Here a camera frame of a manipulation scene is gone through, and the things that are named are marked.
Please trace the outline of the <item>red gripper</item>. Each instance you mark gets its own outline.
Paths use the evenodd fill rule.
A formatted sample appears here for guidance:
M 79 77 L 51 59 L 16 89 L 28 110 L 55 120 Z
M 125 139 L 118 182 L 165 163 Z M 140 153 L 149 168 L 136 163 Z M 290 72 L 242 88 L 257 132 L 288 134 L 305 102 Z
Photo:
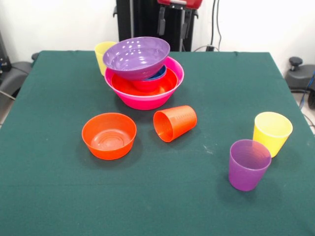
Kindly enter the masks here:
M 168 6 L 178 5 L 180 7 L 186 8 L 182 10 L 183 19 L 181 29 L 181 39 L 186 39 L 188 37 L 190 21 L 192 17 L 192 9 L 198 9 L 202 4 L 202 0 L 157 0 L 157 2 L 159 4 L 164 4 Z M 164 35 L 165 32 L 165 10 L 165 6 L 161 6 L 158 14 L 157 33 L 160 36 Z

